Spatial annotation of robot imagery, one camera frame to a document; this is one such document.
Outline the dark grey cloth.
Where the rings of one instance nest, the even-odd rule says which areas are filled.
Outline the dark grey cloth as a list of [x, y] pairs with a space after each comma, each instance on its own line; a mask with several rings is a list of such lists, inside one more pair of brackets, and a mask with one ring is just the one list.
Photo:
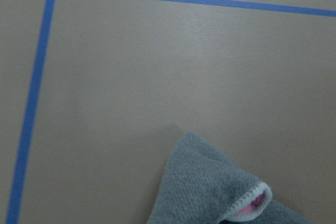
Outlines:
[[309, 223], [219, 149], [186, 133], [167, 161], [148, 223]]

